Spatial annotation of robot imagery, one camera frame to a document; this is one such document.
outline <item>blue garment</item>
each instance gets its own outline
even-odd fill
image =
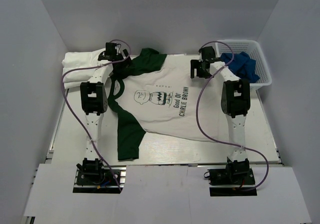
[[[220,58],[223,62],[228,63],[232,58],[232,54],[223,53]],[[255,63],[256,61],[251,59],[247,53],[241,52],[240,54],[235,54],[234,60],[229,64],[228,68],[239,78],[246,79],[250,83],[255,83],[260,79],[260,77],[255,74]]]

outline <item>gray wall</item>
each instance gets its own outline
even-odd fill
[[[67,52],[41,0],[0,0],[0,222],[20,223],[61,105]]]
[[[273,78],[261,94],[275,141],[320,224],[320,0],[279,0],[258,40]]]
[[[42,0],[70,51],[113,38],[135,54],[151,46],[195,53],[219,38],[257,39],[278,0]]]

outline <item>charlie brown graphic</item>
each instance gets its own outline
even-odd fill
[[[134,94],[134,100],[141,105],[150,101],[157,105],[168,104],[170,106],[172,104],[172,95],[173,92],[167,94],[166,92],[150,93],[145,90],[137,90]]]

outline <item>white towel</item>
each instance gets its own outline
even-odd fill
[[[75,68],[85,68],[85,67],[94,67],[108,63],[107,60],[98,61],[99,54],[105,49],[99,49],[93,52],[68,52],[65,54],[64,60],[62,61],[63,65],[63,74],[68,72],[71,69]],[[80,86],[82,82],[88,81],[95,69],[79,70],[67,74],[64,79],[65,88],[72,88]]]

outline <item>laundry basket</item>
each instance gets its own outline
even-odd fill
[[[250,91],[258,90],[262,86],[267,86],[272,83],[265,56],[258,42],[254,40],[236,39],[225,39],[220,41],[228,44],[233,49],[234,53],[246,52],[250,58],[256,61],[255,73],[260,77],[260,79],[256,83],[250,84]],[[218,57],[220,57],[222,53],[231,53],[229,48],[221,43],[215,43],[215,47]]]

